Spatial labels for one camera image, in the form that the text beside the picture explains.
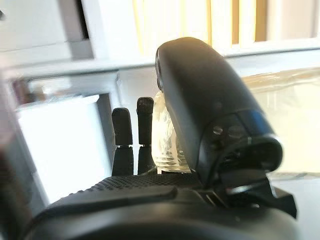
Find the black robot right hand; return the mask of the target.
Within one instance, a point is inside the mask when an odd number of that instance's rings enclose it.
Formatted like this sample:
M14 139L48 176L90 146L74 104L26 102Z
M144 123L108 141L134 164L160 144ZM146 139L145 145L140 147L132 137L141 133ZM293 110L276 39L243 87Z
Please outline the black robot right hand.
M294 196L273 187L283 149L226 60L193 37L156 51L157 85L188 173L151 173L151 100L140 98L140 174L126 108L112 112L111 177L52 203L23 240L300 240Z

